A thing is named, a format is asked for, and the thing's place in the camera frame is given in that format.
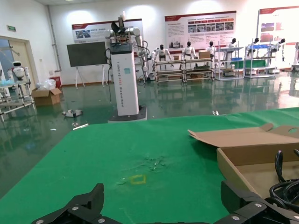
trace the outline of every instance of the screen stand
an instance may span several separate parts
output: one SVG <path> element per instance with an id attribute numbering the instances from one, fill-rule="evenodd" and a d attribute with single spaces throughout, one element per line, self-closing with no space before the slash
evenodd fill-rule
<path id="1" fill-rule="evenodd" d="M 105 77 L 104 65 L 102 65 L 102 70 L 103 70 L 102 85 L 103 85 L 103 87 L 105 87 L 104 82 L 106 81 L 106 85 L 107 85 L 107 79 Z"/>
<path id="2" fill-rule="evenodd" d="M 78 75 L 80 76 L 81 82 L 82 82 L 83 86 L 85 87 L 85 83 L 83 82 L 83 79 L 82 79 L 81 73 L 79 72 L 78 67 L 76 67 L 76 70 L 77 70 L 77 72 L 76 72 L 76 89 L 78 88 L 78 85 L 77 85 L 77 83 L 78 83 Z"/>

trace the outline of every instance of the yellow tape piece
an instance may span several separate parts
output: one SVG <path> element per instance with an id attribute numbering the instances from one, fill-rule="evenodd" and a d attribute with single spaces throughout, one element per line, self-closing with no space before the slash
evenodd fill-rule
<path id="1" fill-rule="evenodd" d="M 137 178 L 142 178 L 141 181 L 135 181 Z M 131 184 L 145 184 L 146 183 L 146 176 L 144 174 L 135 175 L 130 177 Z"/>

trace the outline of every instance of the green exit sign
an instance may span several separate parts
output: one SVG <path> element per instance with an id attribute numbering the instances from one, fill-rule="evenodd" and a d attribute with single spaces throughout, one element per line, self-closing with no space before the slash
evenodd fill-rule
<path id="1" fill-rule="evenodd" d="M 16 28 L 13 27 L 13 26 L 9 26 L 9 25 L 7 25 L 7 29 L 8 29 L 9 31 L 17 32 Z"/>

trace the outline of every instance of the screw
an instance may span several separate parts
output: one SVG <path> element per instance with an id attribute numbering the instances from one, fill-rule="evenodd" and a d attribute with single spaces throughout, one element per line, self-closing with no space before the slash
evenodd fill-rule
<path id="1" fill-rule="evenodd" d="M 239 220 L 240 220 L 240 218 L 239 218 L 238 216 L 233 216 L 232 218 L 233 218 L 233 220 L 235 220 L 235 221 L 239 221 Z"/>

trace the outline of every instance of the green cloth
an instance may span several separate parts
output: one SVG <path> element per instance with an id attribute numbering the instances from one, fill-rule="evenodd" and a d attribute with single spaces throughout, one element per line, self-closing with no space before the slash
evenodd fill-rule
<path id="1" fill-rule="evenodd" d="M 245 67 L 247 69 L 250 69 L 251 61 L 246 60 L 245 63 L 246 63 Z M 234 64 L 235 69 L 243 69 L 244 68 L 244 61 L 231 62 L 230 64 Z M 266 67 L 266 66 L 267 66 L 267 63 L 266 63 L 265 59 L 263 59 L 263 60 L 253 60 L 252 61 L 252 67 L 253 68 L 261 68 L 261 67 Z"/>
<path id="2" fill-rule="evenodd" d="M 298 108 L 91 125 L 70 132 L 0 200 L 2 224 L 29 224 L 104 183 L 102 214 L 121 223 L 209 222 L 226 216 L 216 148 L 187 129 L 299 126 Z M 144 175 L 145 183 L 130 177 Z"/>

